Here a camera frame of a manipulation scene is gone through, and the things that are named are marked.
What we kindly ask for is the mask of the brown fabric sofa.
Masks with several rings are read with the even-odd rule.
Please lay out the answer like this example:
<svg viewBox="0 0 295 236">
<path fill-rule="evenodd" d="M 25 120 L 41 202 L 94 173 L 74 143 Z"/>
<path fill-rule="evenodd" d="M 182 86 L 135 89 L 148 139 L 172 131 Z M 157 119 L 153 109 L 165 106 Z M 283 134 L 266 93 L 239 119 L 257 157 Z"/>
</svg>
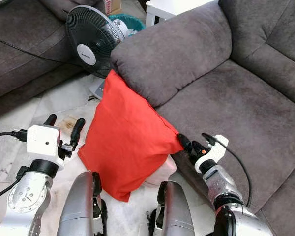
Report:
<svg viewBox="0 0 295 236">
<path fill-rule="evenodd" d="M 79 5 L 104 12 L 103 0 L 11 0 L 0 5 L 0 116 L 83 73 L 66 34 Z"/>
<path fill-rule="evenodd" d="M 189 139 L 229 140 L 219 164 L 275 236 L 295 236 L 295 0 L 216 0 L 149 26 L 114 70 Z"/>
</svg>

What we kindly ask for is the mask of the white low table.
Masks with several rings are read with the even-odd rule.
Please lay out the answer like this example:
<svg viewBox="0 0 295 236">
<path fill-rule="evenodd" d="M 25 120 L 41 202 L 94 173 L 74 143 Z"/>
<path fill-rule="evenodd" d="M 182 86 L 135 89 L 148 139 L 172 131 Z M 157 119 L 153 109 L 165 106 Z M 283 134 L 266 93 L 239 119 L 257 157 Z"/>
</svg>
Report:
<svg viewBox="0 0 295 236">
<path fill-rule="evenodd" d="M 163 22 L 211 1 L 217 0 L 149 0 L 146 2 L 146 25 L 153 26 L 157 18 Z"/>
</svg>

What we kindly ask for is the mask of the silver left robot leg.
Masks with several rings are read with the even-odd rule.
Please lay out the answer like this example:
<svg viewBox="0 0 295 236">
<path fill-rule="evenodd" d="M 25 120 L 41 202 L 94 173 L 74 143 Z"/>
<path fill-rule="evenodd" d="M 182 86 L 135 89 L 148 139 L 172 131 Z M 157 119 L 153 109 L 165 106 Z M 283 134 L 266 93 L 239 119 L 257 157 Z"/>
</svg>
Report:
<svg viewBox="0 0 295 236">
<path fill-rule="evenodd" d="M 67 195 L 56 236 L 106 236 L 108 211 L 99 173 L 80 173 Z"/>
</svg>

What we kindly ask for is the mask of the black table fan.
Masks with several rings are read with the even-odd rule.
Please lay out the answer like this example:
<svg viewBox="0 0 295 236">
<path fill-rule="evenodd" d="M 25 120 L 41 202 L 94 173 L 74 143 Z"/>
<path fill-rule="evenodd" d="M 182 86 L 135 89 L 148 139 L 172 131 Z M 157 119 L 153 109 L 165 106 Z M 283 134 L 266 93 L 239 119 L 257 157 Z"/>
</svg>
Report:
<svg viewBox="0 0 295 236">
<path fill-rule="evenodd" d="M 103 97 L 104 79 L 112 69 L 110 54 L 126 38 L 119 25 L 95 7 L 79 5 L 69 11 L 66 33 L 71 49 L 83 69 L 98 77 L 89 87 L 97 99 Z"/>
</svg>

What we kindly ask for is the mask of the teal plastic basket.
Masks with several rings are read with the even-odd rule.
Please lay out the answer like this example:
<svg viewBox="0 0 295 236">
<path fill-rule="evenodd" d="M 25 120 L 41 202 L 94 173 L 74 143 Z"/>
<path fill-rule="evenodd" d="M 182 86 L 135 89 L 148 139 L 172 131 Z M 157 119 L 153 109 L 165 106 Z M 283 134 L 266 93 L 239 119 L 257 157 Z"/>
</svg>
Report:
<svg viewBox="0 0 295 236">
<path fill-rule="evenodd" d="M 114 24 L 118 25 L 125 38 L 133 36 L 146 27 L 139 18 L 130 14 L 110 14 L 108 17 Z"/>
</svg>

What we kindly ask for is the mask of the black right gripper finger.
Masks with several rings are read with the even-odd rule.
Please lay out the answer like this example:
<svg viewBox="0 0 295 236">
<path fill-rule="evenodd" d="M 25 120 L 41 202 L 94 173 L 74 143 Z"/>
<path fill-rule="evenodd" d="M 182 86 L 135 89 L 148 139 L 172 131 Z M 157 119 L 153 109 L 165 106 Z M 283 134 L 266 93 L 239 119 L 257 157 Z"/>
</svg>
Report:
<svg viewBox="0 0 295 236">
<path fill-rule="evenodd" d="M 182 133 L 177 134 L 177 139 L 181 144 L 183 150 L 196 150 L 197 142 L 195 140 L 188 139 L 187 136 Z"/>
</svg>

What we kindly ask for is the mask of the red square pillow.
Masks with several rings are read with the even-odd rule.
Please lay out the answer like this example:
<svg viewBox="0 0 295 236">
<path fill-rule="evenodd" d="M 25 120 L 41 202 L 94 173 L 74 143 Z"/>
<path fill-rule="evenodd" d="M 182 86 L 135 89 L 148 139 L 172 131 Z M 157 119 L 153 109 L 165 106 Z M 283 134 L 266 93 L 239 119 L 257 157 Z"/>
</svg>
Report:
<svg viewBox="0 0 295 236">
<path fill-rule="evenodd" d="M 177 129 L 111 70 L 78 151 L 86 169 L 99 173 L 112 198 L 127 202 L 132 191 L 179 151 Z"/>
</svg>

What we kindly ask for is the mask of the silver right robot leg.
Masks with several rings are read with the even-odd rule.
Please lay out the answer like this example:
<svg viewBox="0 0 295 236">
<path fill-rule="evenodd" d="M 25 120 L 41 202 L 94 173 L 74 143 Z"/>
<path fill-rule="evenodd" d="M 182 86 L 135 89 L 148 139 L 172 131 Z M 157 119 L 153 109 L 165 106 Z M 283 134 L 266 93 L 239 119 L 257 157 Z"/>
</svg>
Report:
<svg viewBox="0 0 295 236">
<path fill-rule="evenodd" d="M 157 208 L 148 216 L 149 236 L 195 236 L 184 190 L 177 182 L 161 182 Z"/>
</svg>

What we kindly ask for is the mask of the brown cardboard box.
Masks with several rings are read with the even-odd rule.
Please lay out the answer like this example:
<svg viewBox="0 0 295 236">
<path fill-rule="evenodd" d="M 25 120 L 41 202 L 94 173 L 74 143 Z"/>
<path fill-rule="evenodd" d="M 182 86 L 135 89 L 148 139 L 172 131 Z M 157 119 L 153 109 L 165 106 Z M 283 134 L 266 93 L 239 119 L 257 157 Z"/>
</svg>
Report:
<svg viewBox="0 0 295 236">
<path fill-rule="evenodd" d="M 103 0 L 105 14 L 119 14 L 122 12 L 122 0 Z"/>
</svg>

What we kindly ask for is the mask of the silver robot leg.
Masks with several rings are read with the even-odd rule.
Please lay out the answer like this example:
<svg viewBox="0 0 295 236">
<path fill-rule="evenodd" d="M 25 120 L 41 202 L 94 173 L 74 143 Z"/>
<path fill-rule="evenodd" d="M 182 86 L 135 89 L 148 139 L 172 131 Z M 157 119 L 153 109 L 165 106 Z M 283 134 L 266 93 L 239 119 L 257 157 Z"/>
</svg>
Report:
<svg viewBox="0 0 295 236">
<path fill-rule="evenodd" d="M 184 190 L 177 182 L 161 182 L 157 208 L 148 216 L 149 236 L 195 236 Z"/>
<path fill-rule="evenodd" d="M 106 236 L 108 211 L 99 173 L 80 173 L 67 195 L 56 236 Z"/>
</svg>

